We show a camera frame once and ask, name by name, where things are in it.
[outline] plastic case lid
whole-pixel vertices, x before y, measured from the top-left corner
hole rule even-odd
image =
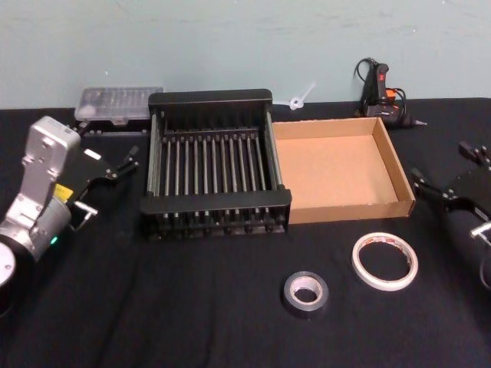
[[[126,125],[128,120],[148,120],[148,97],[163,92],[162,87],[91,87],[85,88],[75,110],[79,121],[110,120]]]

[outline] wall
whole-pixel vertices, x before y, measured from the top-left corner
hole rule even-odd
[[[86,86],[267,87],[356,100],[362,57],[409,98],[489,97],[489,0],[0,0],[0,108]]]

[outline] tape roll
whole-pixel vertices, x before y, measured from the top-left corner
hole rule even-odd
[[[313,301],[302,301],[297,293],[308,290],[315,294]],[[296,317],[311,319],[323,312],[329,298],[329,289],[325,281],[317,274],[300,271],[290,276],[283,287],[285,307]]]
[[[367,271],[360,261],[360,251],[363,247],[377,242],[392,245],[402,251],[402,253],[407,257],[407,264],[409,265],[409,272],[406,276],[395,281],[382,280],[381,278],[377,278]],[[392,234],[387,234],[386,232],[372,232],[359,238],[353,247],[351,261],[355,272],[361,280],[373,288],[382,291],[398,291],[404,289],[414,280],[418,269],[416,253],[414,253],[414,250],[409,246],[409,244],[407,244],[403,239]]]

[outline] black electrical tape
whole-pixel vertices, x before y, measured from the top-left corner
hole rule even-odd
[[[296,293],[302,289],[314,293],[314,301],[301,301]],[[325,281],[317,274],[300,271],[290,276],[283,287],[283,304],[294,316],[310,320],[325,311],[329,299],[329,289]]]

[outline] black fabric surface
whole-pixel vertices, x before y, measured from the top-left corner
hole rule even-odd
[[[349,117],[354,108],[308,103],[295,112],[278,108],[273,118]],[[491,100],[414,100],[409,108],[430,125],[390,132],[407,173],[417,166],[444,185],[472,167],[459,157],[459,141],[491,146]],[[69,109],[0,111],[2,214],[20,185],[27,129],[45,114],[73,121]],[[137,206],[147,138],[83,141],[113,164],[134,144],[142,164],[135,177],[90,194],[97,221],[61,235],[22,304],[0,320],[4,366],[491,366],[491,297],[474,268],[483,249],[468,238],[477,224],[470,214],[419,201],[410,218],[146,242]],[[420,269],[407,289],[377,291],[354,273],[351,249],[375,231],[400,236],[417,253]],[[394,260],[386,253],[380,272]],[[282,285],[296,271],[313,271],[329,287],[327,313],[317,320],[296,319],[282,306]]]

